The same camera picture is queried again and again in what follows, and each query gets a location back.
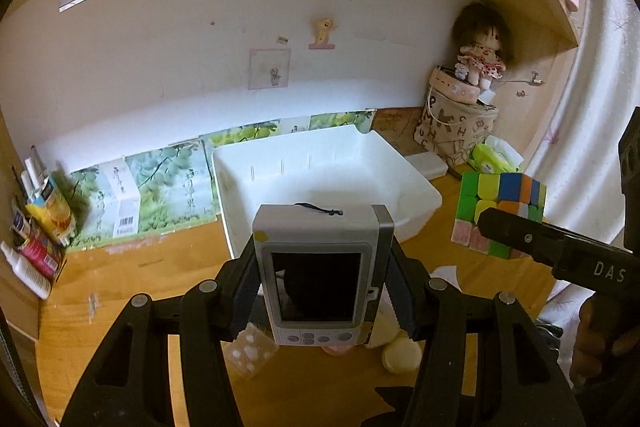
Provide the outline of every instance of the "rubik's cube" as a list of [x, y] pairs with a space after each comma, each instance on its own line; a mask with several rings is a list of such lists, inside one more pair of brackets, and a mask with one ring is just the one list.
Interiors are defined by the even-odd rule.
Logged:
[[522, 252], [482, 236], [476, 226], [478, 217], [483, 210], [499, 208], [540, 223], [545, 199], [546, 185], [526, 174], [465, 172], [462, 174], [462, 188], [451, 241], [503, 259], [522, 257], [525, 255]]

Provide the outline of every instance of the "white cable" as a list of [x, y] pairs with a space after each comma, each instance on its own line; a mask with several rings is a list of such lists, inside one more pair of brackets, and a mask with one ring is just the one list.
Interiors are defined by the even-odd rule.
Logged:
[[450, 122], [447, 123], [447, 122], [440, 121], [435, 116], [433, 116], [433, 113], [431, 112], [431, 104], [430, 104], [430, 102], [431, 102], [431, 91], [433, 91], [433, 86], [431, 84], [429, 84], [429, 92], [427, 93], [427, 113], [429, 114], [429, 116], [431, 117], [431, 119], [433, 121], [436, 121], [436, 122], [441, 123], [443, 125], [448, 125], [449, 127], [456, 127], [456, 126], [462, 125], [463, 123], [466, 123], [466, 120], [463, 120], [463, 121], [458, 122], [458, 123], [450, 123]]

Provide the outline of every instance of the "white wall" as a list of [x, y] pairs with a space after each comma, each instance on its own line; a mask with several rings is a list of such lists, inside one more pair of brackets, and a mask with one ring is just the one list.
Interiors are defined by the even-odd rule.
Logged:
[[[422, 103], [472, 0], [29, 0], [0, 23], [18, 154], [67, 171], [238, 124]], [[336, 49], [309, 51], [331, 16]], [[250, 48], [289, 38], [289, 87], [248, 91]]]

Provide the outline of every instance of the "white plastic bin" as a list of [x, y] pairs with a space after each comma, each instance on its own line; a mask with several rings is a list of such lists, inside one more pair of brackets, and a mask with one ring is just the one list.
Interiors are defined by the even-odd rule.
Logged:
[[414, 237], [442, 197], [378, 133], [354, 125], [283, 134], [218, 147], [212, 163], [226, 241], [238, 257], [263, 203], [385, 204], [396, 237]]

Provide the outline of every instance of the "white curtain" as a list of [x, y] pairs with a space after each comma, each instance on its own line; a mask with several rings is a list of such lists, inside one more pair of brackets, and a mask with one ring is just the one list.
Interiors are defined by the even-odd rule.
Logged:
[[[624, 226], [618, 141], [640, 105], [640, 14], [633, 0], [588, 0], [582, 42], [558, 110], [527, 173], [546, 185], [545, 216], [610, 243]], [[571, 364], [578, 310], [592, 292], [559, 282], [540, 317], [565, 329]]]

